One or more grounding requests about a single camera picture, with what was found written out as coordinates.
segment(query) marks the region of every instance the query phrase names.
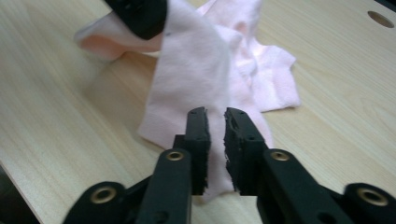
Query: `light pink fabric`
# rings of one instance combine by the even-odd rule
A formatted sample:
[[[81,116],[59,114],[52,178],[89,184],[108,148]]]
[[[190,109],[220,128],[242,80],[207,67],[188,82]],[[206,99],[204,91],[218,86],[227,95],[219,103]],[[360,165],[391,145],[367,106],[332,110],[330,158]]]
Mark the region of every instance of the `light pink fabric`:
[[[198,10],[183,0],[168,2],[165,29],[149,41],[131,34],[114,13],[81,29],[75,39],[83,49],[109,60],[129,50],[161,50],[138,131],[170,148],[175,134],[185,132],[188,111],[205,106],[212,140],[207,201],[233,190],[225,169],[226,107],[246,111],[272,147],[261,112],[300,104],[290,73],[295,59],[254,37],[260,0],[210,0]]]

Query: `towel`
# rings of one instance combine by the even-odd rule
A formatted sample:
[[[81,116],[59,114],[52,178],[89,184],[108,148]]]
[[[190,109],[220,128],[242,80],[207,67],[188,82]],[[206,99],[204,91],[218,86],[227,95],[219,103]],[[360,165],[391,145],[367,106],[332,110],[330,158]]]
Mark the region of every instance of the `towel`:
[[[175,134],[185,132],[187,113],[207,109],[212,144],[205,202],[233,191],[225,168],[226,108],[247,112],[271,148],[262,112],[300,104],[290,72],[295,58],[255,38],[261,7],[261,0],[210,0],[198,9],[168,0],[164,30],[150,40],[132,34],[114,12],[75,35],[81,48],[108,60],[127,51],[161,51],[138,128],[143,138],[171,148]]]

